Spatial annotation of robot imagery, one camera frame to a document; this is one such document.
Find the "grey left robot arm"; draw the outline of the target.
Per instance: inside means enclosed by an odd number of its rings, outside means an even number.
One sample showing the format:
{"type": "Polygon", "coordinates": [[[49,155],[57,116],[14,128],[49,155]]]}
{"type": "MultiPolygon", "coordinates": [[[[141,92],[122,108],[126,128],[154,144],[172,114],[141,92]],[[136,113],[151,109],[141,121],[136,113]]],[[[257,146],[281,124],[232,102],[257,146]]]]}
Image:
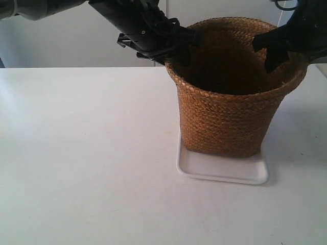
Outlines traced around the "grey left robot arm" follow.
{"type": "MultiPolygon", "coordinates": [[[[22,16],[40,20],[77,7],[84,1],[1,1],[1,19],[22,16]]],[[[140,59],[164,65],[175,59],[190,64],[189,45],[197,45],[198,32],[180,25],[177,18],[167,18],[158,1],[88,1],[88,4],[119,31],[117,43],[136,51],[140,59]]]]}

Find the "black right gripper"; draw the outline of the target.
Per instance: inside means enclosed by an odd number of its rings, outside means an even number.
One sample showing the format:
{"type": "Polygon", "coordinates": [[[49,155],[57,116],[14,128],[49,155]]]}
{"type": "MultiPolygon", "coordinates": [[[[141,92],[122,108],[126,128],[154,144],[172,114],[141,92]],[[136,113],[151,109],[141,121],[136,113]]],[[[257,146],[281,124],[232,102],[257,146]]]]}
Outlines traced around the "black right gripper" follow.
{"type": "Polygon", "coordinates": [[[266,73],[289,61],[290,42],[310,63],[326,63],[326,1],[285,1],[283,7],[286,25],[252,40],[255,52],[266,49],[266,73]]]}

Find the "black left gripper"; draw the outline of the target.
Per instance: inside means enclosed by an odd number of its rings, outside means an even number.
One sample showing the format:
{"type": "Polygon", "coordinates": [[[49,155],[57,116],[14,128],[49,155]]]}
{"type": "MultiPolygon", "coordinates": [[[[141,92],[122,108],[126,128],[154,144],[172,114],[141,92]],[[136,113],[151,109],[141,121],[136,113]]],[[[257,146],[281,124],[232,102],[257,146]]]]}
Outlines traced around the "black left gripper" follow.
{"type": "Polygon", "coordinates": [[[197,45],[199,33],[182,27],[177,18],[167,18],[159,1],[89,1],[121,33],[117,43],[137,52],[142,59],[164,65],[189,66],[188,45],[197,45]]]}

